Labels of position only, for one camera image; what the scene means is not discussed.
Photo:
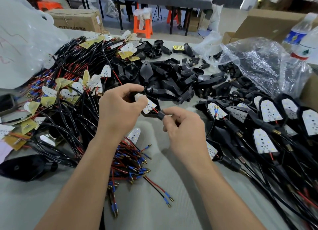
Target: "water bottle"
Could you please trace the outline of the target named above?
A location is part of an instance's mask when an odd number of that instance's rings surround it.
[[[305,18],[296,24],[291,31],[288,33],[286,38],[283,40],[282,46],[288,53],[291,53],[292,46],[297,45],[300,43],[302,38],[311,31],[313,26],[313,20],[316,19],[317,14],[315,13],[308,13]]]
[[[310,31],[298,45],[292,46],[292,53],[290,54],[294,58],[300,60],[307,60],[312,51],[318,47],[318,26]]]

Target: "stool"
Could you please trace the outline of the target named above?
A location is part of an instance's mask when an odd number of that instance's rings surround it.
[[[38,7],[41,11],[47,11],[52,9],[63,9],[62,5],[52,1],[38,1]]]
[[[153,35],[152,25],[150,25],[151,19],[145,20],[145,25],[144,25],[145,29],[143,29],[143,30],[139,29],[139,23],[140,23],[140,20],[138,20],[137,16],[134,16],[133,17],[133,32],[134,33],[143,33],[146,35],[147,39],[150,39],[150,35]]]
[[[167,17],[167,23],[170,23],[170,20],[171,20],[171,10],[169,10],[169,13],[168,13],[168,17]],[[174,20],[177,21],[177,24],[179,25],[179,20],[178,20],[178,15],[176,15],[174,17]]]

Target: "person's right hand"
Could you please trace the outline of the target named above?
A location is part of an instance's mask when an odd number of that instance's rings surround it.
[[[163,110],[163,130],[168,132],[170,148],[190,173],[203,163],[211,163],[205,141],[204,122],[196,113],[179,107]]]

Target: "hand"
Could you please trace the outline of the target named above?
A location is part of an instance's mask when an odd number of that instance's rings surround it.
[[[196,113],[179,107],[163,110],[163,130],[168,132],[170,148],[193,174],[203,163],[211,163],[205,141],[204,122]]]
[[[96,136],[104,138],[109,134],[120,140],[131,131],[148,101],[145,95],[134,103],[128,103],[123,98],[130,92],[143,90],[144,87],[141,85],[127,83],[106,91],[99,100],[100,116]]]

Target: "cardboard box flap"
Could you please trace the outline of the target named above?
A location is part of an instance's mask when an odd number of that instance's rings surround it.
[[[97,10],[93,9],[53,9],[47,11],[50,15],[55,16],[80,16],[90,17],[96,13]]]
[[[257,36],[282,42],[291,28],[304,17],[305,14],[301,13],[252,9],[234,37],[245,39]]]

